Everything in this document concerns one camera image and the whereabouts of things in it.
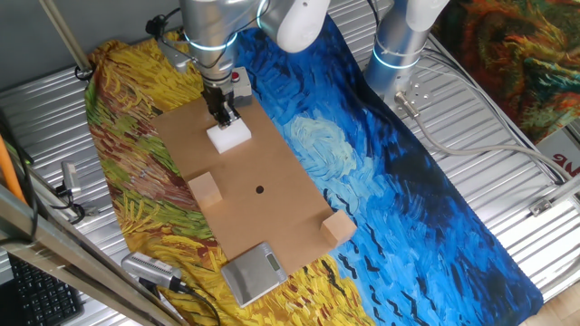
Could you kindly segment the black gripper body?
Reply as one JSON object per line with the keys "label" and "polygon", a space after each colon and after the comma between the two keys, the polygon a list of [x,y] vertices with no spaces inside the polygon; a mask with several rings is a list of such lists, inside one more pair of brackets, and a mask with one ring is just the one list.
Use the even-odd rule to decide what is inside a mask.
{"label": "black gripper body", "polygon": [[231,110],[235,109],[234,91],[230,84],[216,87],[205,84],[202,95],[208,105],[208,111],[210,113],[221,112],[222,110],[225,110],[226,107]]}

